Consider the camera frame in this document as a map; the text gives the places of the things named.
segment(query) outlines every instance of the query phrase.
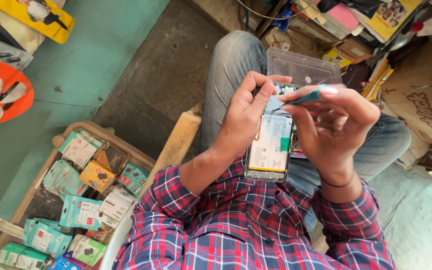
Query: red plaid shirt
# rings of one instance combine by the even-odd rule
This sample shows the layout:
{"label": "red plaid shirt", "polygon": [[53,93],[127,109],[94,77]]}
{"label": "red plaid shirt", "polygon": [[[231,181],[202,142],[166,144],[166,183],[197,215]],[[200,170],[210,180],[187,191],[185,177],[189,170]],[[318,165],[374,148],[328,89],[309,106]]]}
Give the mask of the red plaid shirt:
{"label": "red plaid shirt", "polygon": [[[395,269],[378,222],[378,201],[363,183],[346,204],[300,192],[289,181],[251,181],[237,159],[199,196],[179,165],[158,171],[136,205],[113,269]],[[304,217],[324,225],[329,250],[312,249]]]}

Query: green painted wall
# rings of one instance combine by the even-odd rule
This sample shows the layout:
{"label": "green painted wall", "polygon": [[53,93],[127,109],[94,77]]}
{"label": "green painted wall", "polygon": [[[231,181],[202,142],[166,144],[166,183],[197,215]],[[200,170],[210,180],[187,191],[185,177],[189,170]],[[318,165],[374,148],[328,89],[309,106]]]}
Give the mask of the green painted wall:
{"label": "green painted wall", "polygon": [[168,2],[68,0],[64,10],[76,20],[68,41],[47,38],[24,72],[33,106],[0,125],[0,218],[16,209],[51,152],[51,139],[92,119]]}

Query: clear plastic box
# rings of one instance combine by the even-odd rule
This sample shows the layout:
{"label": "clear plastic box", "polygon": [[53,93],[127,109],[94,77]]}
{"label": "clear plastic box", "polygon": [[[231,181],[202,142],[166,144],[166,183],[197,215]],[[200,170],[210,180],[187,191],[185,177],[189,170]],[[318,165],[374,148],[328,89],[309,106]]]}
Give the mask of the clear plastic box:
{"label": "clear plastic box", "polygon": [[293,77],[292,84],[311,86],[341,84],[338,65],[313,57],[271,47],[266,52],[267,75]]}

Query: screwdriver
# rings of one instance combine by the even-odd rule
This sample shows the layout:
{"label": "screwdriver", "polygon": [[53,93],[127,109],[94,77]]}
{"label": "screwdriver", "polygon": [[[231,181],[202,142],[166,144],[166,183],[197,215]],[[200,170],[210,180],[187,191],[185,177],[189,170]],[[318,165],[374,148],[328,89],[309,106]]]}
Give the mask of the screwdriver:
{"label": "screwdriver", "polygon": [[285,102],[285,103],[284,103],[283,105],[281,105],[279,108],[275,108],[275,109],[273,109],[271,112],[274,113],[274,112],[280,110],[281,107],[283,107],[284,105],[287,105],[287,104],[292,104],[292,105],[301,105],[301,104],[303,104],[303,103],[305,103],[305,102],[319,100],[319,99],[321,98],[320,89],[323,88],[323,87],[327,87],[327,86],[328,86],[328,85],[326,85],[326,84],[321,84],[321,85],[318,87],[318,89],[316,89],[316,90],[314,90],[314,91],[312,91],[312,92],[309,92],[307,95],[304,95],[304,96],[298,98],[297,100],[292,100],[292,101]]}

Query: black wristband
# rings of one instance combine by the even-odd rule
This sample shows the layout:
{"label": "black wristband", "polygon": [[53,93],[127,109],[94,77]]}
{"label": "black wristband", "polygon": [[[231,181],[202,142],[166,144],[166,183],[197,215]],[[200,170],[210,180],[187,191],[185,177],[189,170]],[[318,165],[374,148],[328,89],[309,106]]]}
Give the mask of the black wristband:
{"label": "black wristband", "polygon": [[323,179],[323,177],[321,176],[321,174],[319,174],[319,175],[320,175],[321,181],[325,182],[329,186],[332,186],[332,187],[346,187],[347,185],[349,185],[351,183],[351,181],[353,181],[353,176],[354,176],[355,173],[356,172],[353,170],[353,174],[351,175],[351,179],[349,181],[347,181],[347,183],[345,183],[344,185],[333,185],[333,184],[330,184],[325,179]]}

